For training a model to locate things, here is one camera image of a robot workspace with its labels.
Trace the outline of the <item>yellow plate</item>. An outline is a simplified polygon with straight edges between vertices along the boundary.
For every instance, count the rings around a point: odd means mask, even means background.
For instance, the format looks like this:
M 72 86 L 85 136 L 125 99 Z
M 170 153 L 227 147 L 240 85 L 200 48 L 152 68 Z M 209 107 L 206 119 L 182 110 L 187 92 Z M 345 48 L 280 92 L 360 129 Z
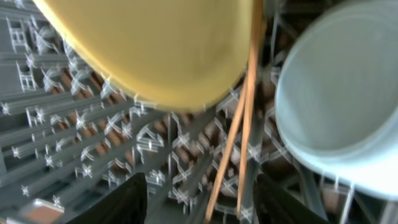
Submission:
M 36 6 L 96 72 L 174 111 L 220 101 L 246 66 L 250 0 L 40 0 Z

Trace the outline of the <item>light blue bowl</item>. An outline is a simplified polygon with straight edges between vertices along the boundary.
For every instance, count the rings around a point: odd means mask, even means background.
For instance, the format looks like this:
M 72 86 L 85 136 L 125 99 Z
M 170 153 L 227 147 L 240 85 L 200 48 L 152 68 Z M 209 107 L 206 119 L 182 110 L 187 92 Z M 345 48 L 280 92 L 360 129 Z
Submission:
M 365 194 L 397 199 L 397 2 L 345 1 L 282 66 L 275 119 L 293 157 Z

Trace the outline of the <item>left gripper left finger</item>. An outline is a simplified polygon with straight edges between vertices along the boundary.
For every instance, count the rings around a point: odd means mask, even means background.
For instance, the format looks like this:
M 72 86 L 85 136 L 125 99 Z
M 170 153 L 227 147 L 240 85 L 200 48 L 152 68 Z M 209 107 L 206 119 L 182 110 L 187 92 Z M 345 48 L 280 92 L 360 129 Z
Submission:
M 147 182 L 139 172 L 68 224 L 144 224 L 146 215 Z

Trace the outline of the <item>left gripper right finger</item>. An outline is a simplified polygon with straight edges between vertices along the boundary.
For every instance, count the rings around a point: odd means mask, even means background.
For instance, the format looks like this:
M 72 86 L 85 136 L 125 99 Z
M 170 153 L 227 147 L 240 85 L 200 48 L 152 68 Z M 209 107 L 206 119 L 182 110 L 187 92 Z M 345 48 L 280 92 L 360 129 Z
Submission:
M 328 224 L 267 174 L 259 174 L 253 185 L 253 201 L 259 224 Z

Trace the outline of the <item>wooden chopstick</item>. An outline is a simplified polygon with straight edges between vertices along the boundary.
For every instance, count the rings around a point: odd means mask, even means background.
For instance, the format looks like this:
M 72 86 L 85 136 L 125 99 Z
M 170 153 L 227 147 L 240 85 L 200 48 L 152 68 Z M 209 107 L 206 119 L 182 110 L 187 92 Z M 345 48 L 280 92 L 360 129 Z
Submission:
M 247 85 L 248 85 L 248 77 L 245 78 L 243 83 L 242 90 L 240 92 L 240 97 L 238 101 L 238 105 L 233 116 L 233 120 L 231 123 L 231 127 L 229 129 L 227 142 L 224 148 L 224 153 L 220 161 L 219 169 L 215 178 L 215 183 L 213 184 L 213 189 L 209 198 L 209 202 L 206 208 L 205 217 L 204 217 L 204 224 L 209 224 L 213 215 L 213 211 L 215 208 L 215 204 L 218 198 L 218 194 L 220 192 L 221 184 L 223 182 L 223 177 L 226 172 L 226 168 L 228 166 L 229 158 L 231 156 L 234 139 L 238 133 L 239 125 L 241 123 L 241 119 L 243 116 L 244 104 L 245 104 L 245 97 L 247 92 Z
M 254 104 L 254 92 L 256 87 L 257 60 L 259 54 L 259 39 L 261 36 L 263 0 L 253 0 L 251 39 L 248 56 L 248 72 L 245 80 L 244 116 L 243 116 L 243 136 L 241 144 L 241 160 L 239 164 L 239 185 L 237 199 L 237 218 L 240 218 L 241 203 L 246 178 L 248 141 L 251 132 L 252 111 Z

